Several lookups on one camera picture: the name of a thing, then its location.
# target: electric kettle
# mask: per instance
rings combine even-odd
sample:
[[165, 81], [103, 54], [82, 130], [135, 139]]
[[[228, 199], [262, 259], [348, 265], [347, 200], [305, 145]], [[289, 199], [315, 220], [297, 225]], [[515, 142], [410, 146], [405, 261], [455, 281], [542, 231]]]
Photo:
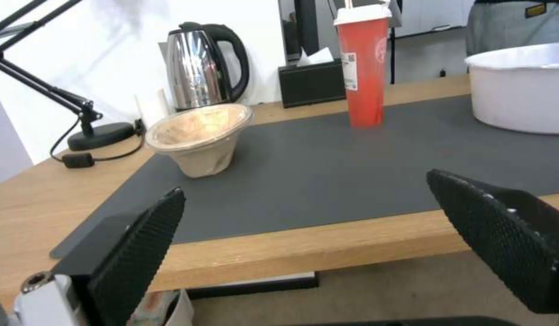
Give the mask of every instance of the electric kettle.
[[[241, 77], [232, 87], [217, 42], [227, 41], [239, 59]], [[169, 32], [167, 76], [177, 111], [237, 101], [249, 82], [249, 63], [240, 38], [225, 25], [184, 23]]]

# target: gray pants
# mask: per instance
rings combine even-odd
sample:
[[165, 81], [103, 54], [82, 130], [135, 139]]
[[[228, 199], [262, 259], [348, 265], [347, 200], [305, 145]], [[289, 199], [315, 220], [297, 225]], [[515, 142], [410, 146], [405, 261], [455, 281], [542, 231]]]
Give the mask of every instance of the gray pants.
[[467, 55], [518, 46], [559, 42], [559, 4], [525, 18], [525, 10], [539, 2], [476, 4], [467, 25]]

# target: carpet floor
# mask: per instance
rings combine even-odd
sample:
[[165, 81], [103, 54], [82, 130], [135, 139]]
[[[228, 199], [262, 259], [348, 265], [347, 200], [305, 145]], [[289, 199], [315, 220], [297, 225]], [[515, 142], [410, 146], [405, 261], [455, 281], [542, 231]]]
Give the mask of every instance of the carpet floor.
[[275, 326], [448, 316], [487, 316], [553, 326], [529, 310], [472, 252], [319, 274], [313, 289], [193, 301], [194, 326]]

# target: black kettle handle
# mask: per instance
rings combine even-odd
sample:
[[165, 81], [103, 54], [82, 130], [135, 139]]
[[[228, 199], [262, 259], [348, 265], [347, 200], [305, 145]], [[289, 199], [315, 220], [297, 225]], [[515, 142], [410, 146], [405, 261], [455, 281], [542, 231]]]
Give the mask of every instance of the black kettle handle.
[[233, 52], [236, 53], [236, 56], [240, 61], [240, 81], [231, 89], [231, 101], [235, 102], [241, 97], [241, 95], [243, 95], [249, 82], [249, 62], [245, 46], [238, 35], [225, 25], [206, 24], [202, 27], [215, 43], [218, 41], [227, 41], [231, 43], [233, 46]]

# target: wooden desk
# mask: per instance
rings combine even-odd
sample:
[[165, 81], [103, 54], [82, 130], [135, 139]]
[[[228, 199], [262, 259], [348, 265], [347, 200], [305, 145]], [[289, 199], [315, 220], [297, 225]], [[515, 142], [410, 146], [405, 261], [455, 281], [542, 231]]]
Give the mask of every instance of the wooden desk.
[[[390, 86], [386, 104], [466, 95], [468, 77]], [[256, 124], [346, 111], [337, 101], [284, 110], [256, 107]], [[94, 151], [116, 154], [136, 139]], [[0, 300], [10, 308], [29, 275], [55, 263], [50, 250], [136, 171], [148, 149], [91, 169], [51, 159], [0, 184]], [[559, 195], [545, 199], [559, 208]], [[171, 246], [151, 291], [344, 268], [467, 250], [440, 211]]]

